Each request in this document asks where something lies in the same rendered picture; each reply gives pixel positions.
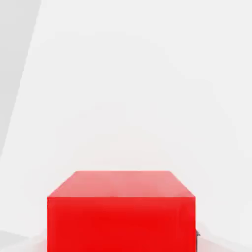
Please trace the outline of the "small red cube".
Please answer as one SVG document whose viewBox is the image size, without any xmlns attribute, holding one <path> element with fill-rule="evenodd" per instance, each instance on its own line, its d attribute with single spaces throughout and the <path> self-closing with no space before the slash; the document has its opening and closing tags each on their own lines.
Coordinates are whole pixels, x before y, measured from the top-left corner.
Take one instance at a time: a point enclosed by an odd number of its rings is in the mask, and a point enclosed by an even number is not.
<svg viewBox="0 0 252 252">
<path fill-rule="evenodd" d="M 196 252 L 195 206 L 169 171 L 77 171 L 47 198 L 47 252 Z"/>
</svg>

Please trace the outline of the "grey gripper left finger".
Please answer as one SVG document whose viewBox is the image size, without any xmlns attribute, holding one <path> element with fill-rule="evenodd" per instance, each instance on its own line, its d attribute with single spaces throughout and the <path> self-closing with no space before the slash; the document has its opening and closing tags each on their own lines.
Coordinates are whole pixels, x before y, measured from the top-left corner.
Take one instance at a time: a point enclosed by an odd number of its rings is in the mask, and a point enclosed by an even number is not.
<svg viewBox="0 0 252 252">
<path fill-rule="evenodd" d="M 26 252 L 47 252 L 47 229 L 29 239 Z"/>
</svg>

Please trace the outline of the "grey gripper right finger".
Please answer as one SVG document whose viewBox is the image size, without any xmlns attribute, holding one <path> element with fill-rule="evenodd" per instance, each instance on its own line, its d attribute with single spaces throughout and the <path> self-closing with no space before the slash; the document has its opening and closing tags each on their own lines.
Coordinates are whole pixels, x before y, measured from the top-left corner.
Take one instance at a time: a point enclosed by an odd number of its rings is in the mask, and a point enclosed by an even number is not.
<svg viewBox="0 0 252 252">
<path fill-rule="evenodd" d="M 224 248 L 196 231 L 197 252 L 224 252 Z"/>
</svg>

